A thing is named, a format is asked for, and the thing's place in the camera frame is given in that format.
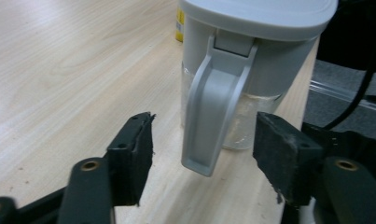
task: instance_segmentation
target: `yellow label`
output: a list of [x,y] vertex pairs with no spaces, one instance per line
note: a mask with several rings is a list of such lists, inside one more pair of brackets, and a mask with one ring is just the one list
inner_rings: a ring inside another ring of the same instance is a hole
[[184,19],[185,15],[184,12],[181,10],[180,7],[176,9],[176,32],[175,38],[179,41],[184,40]]

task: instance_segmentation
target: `light wood surface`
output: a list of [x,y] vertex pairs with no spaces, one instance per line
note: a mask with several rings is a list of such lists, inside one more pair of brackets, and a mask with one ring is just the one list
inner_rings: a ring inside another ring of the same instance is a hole
[[[277,223],[283,205],[251,157],[223,150],[212,177],[180,164],[182,44],[175,0],[0,0],[0,196],[26,205],[101,157],[127,118],[151,111],[153,166],[118,223]],[[315,51],[278,115],[299,127]]]

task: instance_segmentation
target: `pitcher lid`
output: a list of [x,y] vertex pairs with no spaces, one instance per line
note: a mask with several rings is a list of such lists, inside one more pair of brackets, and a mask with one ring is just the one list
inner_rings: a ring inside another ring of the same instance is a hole
[[231,32],[281,41],[319,36],[337,0],[180,0],[191,18]]

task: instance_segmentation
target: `white lid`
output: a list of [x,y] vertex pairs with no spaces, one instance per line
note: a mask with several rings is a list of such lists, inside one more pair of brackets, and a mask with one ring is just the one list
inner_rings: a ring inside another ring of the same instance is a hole
[[337,0],[180,0],[191,18],[235,33],[299,41],[319,36]]

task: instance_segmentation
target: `pitcher handle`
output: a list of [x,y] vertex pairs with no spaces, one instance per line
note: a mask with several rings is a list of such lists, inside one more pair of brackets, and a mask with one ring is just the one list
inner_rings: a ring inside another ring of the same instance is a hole
[[257,50],[254,44],[245,57],[215,48],[209,37],[188,95],[182,164],[190,170],[212,175]]

